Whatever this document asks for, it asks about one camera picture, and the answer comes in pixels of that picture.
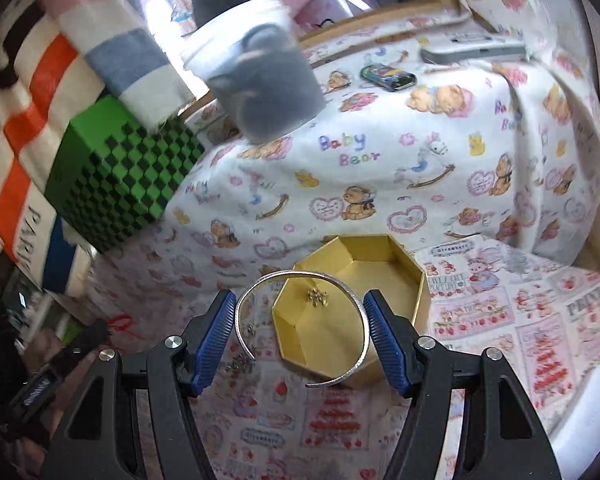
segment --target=metal screw cap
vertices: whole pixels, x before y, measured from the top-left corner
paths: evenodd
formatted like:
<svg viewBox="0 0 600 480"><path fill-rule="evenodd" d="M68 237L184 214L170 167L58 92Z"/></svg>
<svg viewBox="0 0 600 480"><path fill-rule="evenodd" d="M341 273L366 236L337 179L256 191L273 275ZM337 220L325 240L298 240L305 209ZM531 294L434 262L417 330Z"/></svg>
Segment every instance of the metal screw cap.
<svg viewBox="0 0 600 480"><path fill-rule="evenodd" d="M502 352L492 346L491 348L487 348L487 357L492 361L499 361L502 359Z"/></svg>
<svg viewBox="0 0 600 480"><path fill-rule="evenodd" d="M164 345L167 348L177 348L182 344L182 338L179 335L170 335L164 340Z"/></svg>
<svg viewBox="0 0 600 480"><path fill-rule="evenodd" d="M436 345L436 340L428 335L418 338L418 345L425 350L431 350Z"/></svg>
<svg viewBox="0 0 600 480"><path fill-rule="evenodd" d="M105 348L98 357L101 361L111 361L116 355L116 351L113 348Z"/></svg>

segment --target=yellow octagonal box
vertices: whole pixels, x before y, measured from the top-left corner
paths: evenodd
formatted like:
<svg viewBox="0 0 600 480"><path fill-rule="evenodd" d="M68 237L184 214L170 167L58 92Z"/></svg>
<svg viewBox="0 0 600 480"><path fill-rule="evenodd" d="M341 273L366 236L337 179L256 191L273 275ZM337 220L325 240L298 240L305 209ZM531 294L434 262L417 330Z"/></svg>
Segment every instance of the yellow octagonal box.
<svg viewBox="0 0 600 480"><path fill-rule="evenodd" d="M389 235L337 236L300 260L294 269L336 276L360 297L378 288L398 316L418 333L426 328L430 295L427 278L416 261ZM327 294L327 305L314 306L308 291ZM333 379L360 356L363 330L355 307L331 283L287 280L272 309L280 355L285 361ZM384 376L373 343L360 369L344 382L360 388Z"/></svg>

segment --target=striped cloth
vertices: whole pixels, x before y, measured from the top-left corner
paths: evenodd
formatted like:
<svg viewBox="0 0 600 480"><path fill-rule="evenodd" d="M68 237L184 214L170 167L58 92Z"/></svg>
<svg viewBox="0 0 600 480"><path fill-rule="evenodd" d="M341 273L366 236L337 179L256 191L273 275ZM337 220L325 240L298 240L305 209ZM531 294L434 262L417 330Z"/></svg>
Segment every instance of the striped cloth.
<svg viewBox="0 0 600 480"><path fill-rule="evenodd" d="M120 0L41 0L86 62L147 130L194 100L135 11Z"/></svg>
<svg viewBox="0 0 600 480"><path fill-rule="evenodd" d="M35 0L0 19L0 242L42 288L77 296L91 257L62 236L43 190L64 131L104 83Z"/></svg>

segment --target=silver bangle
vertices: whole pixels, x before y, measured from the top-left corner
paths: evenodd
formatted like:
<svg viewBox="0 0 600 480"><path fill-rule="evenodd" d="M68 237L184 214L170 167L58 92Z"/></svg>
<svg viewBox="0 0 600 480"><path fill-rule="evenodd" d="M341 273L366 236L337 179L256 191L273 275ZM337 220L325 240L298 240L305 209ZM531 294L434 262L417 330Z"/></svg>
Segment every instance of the silver bangle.
<svg viewBox="0 0 600 480"><path fill-rule="evenodd" d="M257 282L253 283L247 290L244 291L244 294L241 295L238 302L235 304L235 315L234 315L234 327L235 334L238 336L238 342L242 349L247 354L247 357L251 361L255 361L256 357L253 355L251 350L249 350L247 344L242 337L242 332L240 331L240 307L255 289L259 286L264 285L269 282L276 282L280 279L288 279L288 278L317 278L318 280L324 280L325 282L331 283L331 285L339 288L344 295L349 299L351 303L358 310L358 315L360 316L360 320L362 321L362 329L363 329L363 345L362 345L362 353L358 358L357 362L347 371L342 374L340 377L336 377L330 381L326 381L324 383L311 383L306 384L307 388L326 388L328 386L335 386L336 384L340 384L342 381L351 377L362 365L362 361L365 360L366 353L369 350L369 320L366 316L365 308L360 301L360 298L357 297L356 293L351 290L351 288L344 282L341 282L338 278L331 276L330 274L325 274L323 272L313 272L310 270L279 270L278 272L272 272L271 274L267 274L260 278Z"/></svg>

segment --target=orange stripe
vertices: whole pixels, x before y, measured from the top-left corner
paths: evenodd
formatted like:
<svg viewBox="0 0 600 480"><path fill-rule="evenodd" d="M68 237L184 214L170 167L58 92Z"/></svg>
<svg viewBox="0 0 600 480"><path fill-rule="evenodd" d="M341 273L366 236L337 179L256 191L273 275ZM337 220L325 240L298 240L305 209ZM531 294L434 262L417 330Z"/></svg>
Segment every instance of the orange stripe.
<svg viewBox="0 0 600 480"><path fill-rule="evenodd" d="M13 159L11 169L2 184L0 192L0 238L4 243L4 251L17 262L13 254L13 240L18 227L18 220L29 193L31 179L18 159Z"/></svg>
<svg viewBox="0 0 600 480"><path fill-rule="evenodd" d="M9 118L3 128L14 155L18 156L23 147L45 127L58 85L77 55L77 51L61 34L46 48L29 85L31 104L23 112Z"/></svg>
<svg viewBox="0 0 600 480"><path fill-rule="evenodd" d="M29 90L33 104L44 115L49 115L49 107L62 77L69 65L78 56L71 43L62 34L58 34L46 48L42 59L31 77Z"/></svg>

